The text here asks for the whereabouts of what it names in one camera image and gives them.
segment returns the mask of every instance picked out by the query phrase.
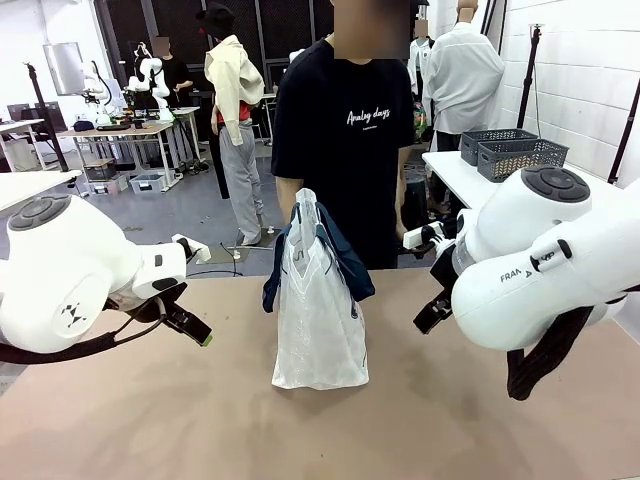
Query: floor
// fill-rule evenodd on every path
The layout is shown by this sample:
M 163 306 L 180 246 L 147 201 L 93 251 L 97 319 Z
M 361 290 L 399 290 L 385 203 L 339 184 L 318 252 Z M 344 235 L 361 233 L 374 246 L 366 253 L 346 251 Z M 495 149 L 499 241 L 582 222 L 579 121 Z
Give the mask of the floor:
M 75 164 L 73 154 L 65 155 L 70 165 Z M 258 146 L 258 171 L 263 183 L 265 223 L 276 228 L 283 226 L 278 206 L 275 179 L 270 173 L 271 149 Z M 53 189 L 59 194 L 76 193 L 65 186 Z M 90 196 L 88 201 L 107 214 L 125 232 L 127 238 L 138 244 L 170 242 L 176 233 L 193 238 L 210 247 L 235 245 L 237 223 L 229 200 L 220 197 L 213 170 L 185 179 L 169 192 L 159 195 L 135 195 L 129 188 L 119 195 Z M 0 218 L 0 259 L 9 255 L 6 234 L 7 212 Z M 430 266 L 432 256 L 417 260 L 410 255 L 401 256 L 400 268 Z M 211 270 L 233 270 L 233 263 L 219 265 L 188 265 L 188 274 Z M 251 250 L 247 260 L 237 265 L 244 275 L 269 275 L 273 270 L 273 250 Z M 223 277 L 227 273 L 204 273 L 202 277 Z M 11 385 L 23 367 L 0 363 L 0 395 Z

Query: navy blue garment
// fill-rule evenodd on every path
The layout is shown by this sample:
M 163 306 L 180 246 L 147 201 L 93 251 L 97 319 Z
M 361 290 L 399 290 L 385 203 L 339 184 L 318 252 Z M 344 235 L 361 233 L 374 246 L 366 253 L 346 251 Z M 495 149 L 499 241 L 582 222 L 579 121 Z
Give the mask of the navy blue garment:
M 356 302 L 361 302 L 365 298 L 375 295 L 376 289 L 373 286 L 371 277 L 366 267 L 351 248 L 347 239 L 342 235 L 338 226 L 329 216 L 327 209 L 320 203 L 316 203 L 320 211 L 320 221 L 322 225 L 316 228 L 316 236 L 320 239 L 325 248 L 332 250 L 338 259 L 338 265 L 342 272 L 342 277 L 351 292 L 351 296 Z M 300 207 L 296 204 L 294 212 Z M 284 253 L 284 245 L 291 231 L 291 225 L 288 225 L 276 240 L 273 272 L 267 283 L 264 284 L 262 290 L 262 308 L 267 313 L 273 312 L 273 303 L 280 287 L 280 276 L 282 271 L 282 254 Z

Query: gray basket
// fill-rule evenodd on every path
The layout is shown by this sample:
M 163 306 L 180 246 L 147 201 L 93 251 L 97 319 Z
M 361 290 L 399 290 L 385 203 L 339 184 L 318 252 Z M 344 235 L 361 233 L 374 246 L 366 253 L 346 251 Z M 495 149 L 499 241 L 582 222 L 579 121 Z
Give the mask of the gray basket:
M 535 139 L 537 135 L 519 128 L 507 128 L 504 130 L 476 130 L 462 134 L 460 150 L 462 159 L 469 165 L 478 165 L 478 143 L 494 142 L 498 140 L 525 140 Z
M 567 152 L 568 147 L 542 139 L 483 142 L 478 150 L 478 173 L 493 183 L 502 183 L 521 168 L 562 167 Z

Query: person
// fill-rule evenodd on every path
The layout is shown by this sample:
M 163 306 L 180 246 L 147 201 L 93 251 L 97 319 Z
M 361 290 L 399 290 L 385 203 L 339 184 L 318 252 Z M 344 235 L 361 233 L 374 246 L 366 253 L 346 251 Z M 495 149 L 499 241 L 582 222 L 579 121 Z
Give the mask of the person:
M 489 42 L 471 26 L 477 1 L 461 0 L 460 21 L 453 30 L 440 36 L 431 50 L 425 84 L 433 99 L 434 130 L 439 152 L 459 150 L 460 137 L 471 130 L 486 130 L 492 101 L 504 73 L 504 62 Z M 433 178 L 431 196 L 434 209 L 446 213 L 446 185 Z M 451 214 L 456 215 L 462 203 L 451 196 Z
M 220 137 L 220 157 L 242 245 L 257 245 L 264 205 L 256 167 L 256 142 L 251 109 L 264 95 L 264 80 L 233 35 L 235 15 L 212 2 L 198 14 L 202 28 L 216 46 L 205 58 L 205 76 L 215 89 L 211 128 Z
M 189 92 L 192 90 L 193 81 L 187 64 L 171 53 L 171 44 L 169 44 L 168 55 L 162 57 L 162 69 L 164 70 L 165 82 L 171 90 L 171 95 L 166 98 L 169 107 L 190 106 Z
M 298 190 L 313 190 L 367 269 L 395 268 L 406 231 L 399 164 L 414 137 L 411 82 L 398 60 L 409 15 L 402 2 L 332 3 L 335 33 L 298 55 L 278 89 L 272 173 L 280 207 L 288 222 Z

